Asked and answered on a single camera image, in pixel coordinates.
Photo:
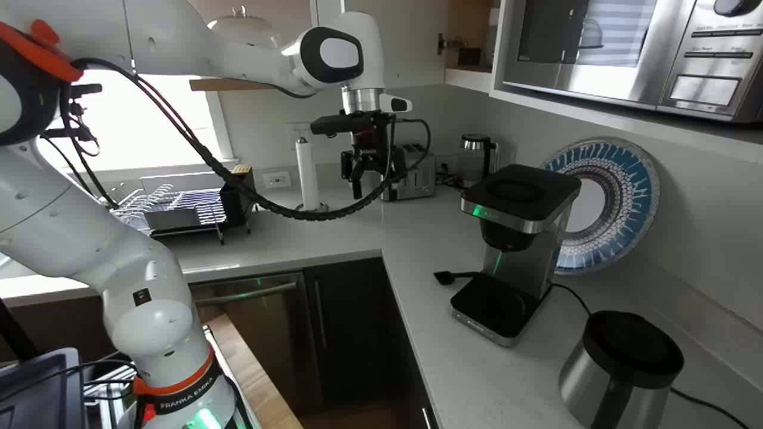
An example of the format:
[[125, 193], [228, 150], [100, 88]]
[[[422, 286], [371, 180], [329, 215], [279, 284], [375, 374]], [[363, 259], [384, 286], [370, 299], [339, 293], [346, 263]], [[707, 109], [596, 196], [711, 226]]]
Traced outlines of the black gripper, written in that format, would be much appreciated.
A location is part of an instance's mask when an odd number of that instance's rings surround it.
[[341, 177], [350, 183], [353, 199], [363, 199], [363, 177], [376, 172], [381, 177], [381, 199], [396, 200], [396, 183], [408, 177], [404, 156], [394, 145], [389, 131], [396, 118], [384, 112], [329, 115], [310, 124], [314, 136], [350, 134], [353, 149], [341, 156]]

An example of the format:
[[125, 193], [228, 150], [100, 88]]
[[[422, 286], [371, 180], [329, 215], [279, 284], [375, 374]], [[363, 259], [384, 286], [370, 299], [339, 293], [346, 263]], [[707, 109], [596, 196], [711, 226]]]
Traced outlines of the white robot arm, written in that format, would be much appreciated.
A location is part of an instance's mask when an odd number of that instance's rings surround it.
[[255, 44], [248, 16], [207, 27], [192, 0], [0, 0], [0, 19], [2, 256], [100, 293], [110, 340], [135, 366], [135, 429], [245, 424], [177, 257], [65, 180], [35, 139], [65, 112], [65, 91], [89, 64], [134, 83], [201, 74], [269, 83], [295, 97], [335, 87], [344, 112], [316, 122], [319, 134], [384, 124], [400, 102], [384, 94], [376, 19], [344, 12], [285, 49]]

